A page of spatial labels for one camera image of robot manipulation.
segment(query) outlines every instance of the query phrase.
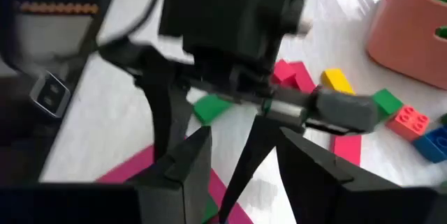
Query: orange lego brick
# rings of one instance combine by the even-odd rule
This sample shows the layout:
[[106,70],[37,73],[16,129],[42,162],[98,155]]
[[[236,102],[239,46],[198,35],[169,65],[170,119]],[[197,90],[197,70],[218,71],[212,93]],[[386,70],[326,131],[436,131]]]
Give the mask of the orange lego brick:
[[386,126],[408,141],[413,141],[424,135],[430,119],[419,113],[413,107],[404,105]]

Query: blue lego brick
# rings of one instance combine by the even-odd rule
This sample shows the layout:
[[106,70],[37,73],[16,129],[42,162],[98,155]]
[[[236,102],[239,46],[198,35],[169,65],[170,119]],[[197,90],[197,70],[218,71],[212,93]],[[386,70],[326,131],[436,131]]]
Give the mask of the blue lego brick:
[[426,159],[439,163],[447,159],[447,128],[441,127],[413,141],[413,145]]

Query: red lego brick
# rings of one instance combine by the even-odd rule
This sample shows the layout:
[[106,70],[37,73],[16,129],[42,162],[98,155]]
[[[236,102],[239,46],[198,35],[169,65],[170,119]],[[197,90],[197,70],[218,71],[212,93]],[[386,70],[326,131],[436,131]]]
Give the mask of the red lego brick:
[[301,62],[293,62],[289,64],[295,71],[295,86],[301,91],[311,93],[315,89],[314,81],[312,81],[306,66]]
[[295,71],[292,66],[284,60],[280,60],[274,65],[272,81],[275,84],[292,87],[295,83]]
[[331,136],[330,150],[335,155],[360,166],[362,136]]
[[413,141],[424,135],[430,119],[419,113],[413,107],[404,105],[386,126],[408,141]]

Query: lego stud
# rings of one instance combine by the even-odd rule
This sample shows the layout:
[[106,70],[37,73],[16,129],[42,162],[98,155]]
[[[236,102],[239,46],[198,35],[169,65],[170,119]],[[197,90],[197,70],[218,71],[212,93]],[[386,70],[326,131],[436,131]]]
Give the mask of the lego stud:
[[404,111],[405,111],[407,114],[411,114],[411,113],[414,112],[414,109],[413,109],[412,107],[405,107],[405,108],[404,108]]
[[422,125],[421,123],[413,124],[413,129],[417,130],[417,131],[422,130],[423,127],[424,127],[424,125]]
[[425,123],[425,122],[428,121],[428,117],[425,116],[425,115],[420,115],[420,116],[418,117],[418,121],[421,122],[421,123]]
[[436,142],[439,147],[447,148],[447,140],[443,137],[438,137],[436,139]]
[[399,115],[399,119],[403,122],[407,122],[408,120],[410,120],[410,117],[408,115]]

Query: pink lego brick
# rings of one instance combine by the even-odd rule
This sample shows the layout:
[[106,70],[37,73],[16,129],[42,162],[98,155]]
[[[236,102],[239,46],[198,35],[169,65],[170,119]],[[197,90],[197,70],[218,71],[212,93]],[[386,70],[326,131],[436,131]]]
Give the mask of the pink lego brick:
[[[133,175],[139,173],[143,169],[149,167],[154,163],[154,146],[148,146],[142,151],[138,152],[128,160],[111,169],[108,173],[99,177],[96,182],[105,184],[120,184],[131,178]],[[226,191],[225,184],[217,176],[216,172],[211,169],[210,183],[208,185],[208,192],[220,208],[224,194]],[[228,217],[229,223],[253,224],[250,217],[245,213],[239,203],[233,207]]]
[[151,145],[99,177],[96,182],[107,184],[123,183],[133,175],[152,165],[153,162],[154,146]]
[[284,85],[287,87],[293,86],[295,78],[295,71],[284,60],[279,60],[274,65],[272,81],[275,84]]
[[295,71],[295,85],[304,92],[311,93],[315,89],[314,81],[303,62],[297,61],[289,64]]
[[360,166],[360,155],[362,152],[362,136],[331,136],[330,150],[335,155]]
[[404,105],[386,126],[405,140],[413,141],[424,135],[430,119],[413,107]]

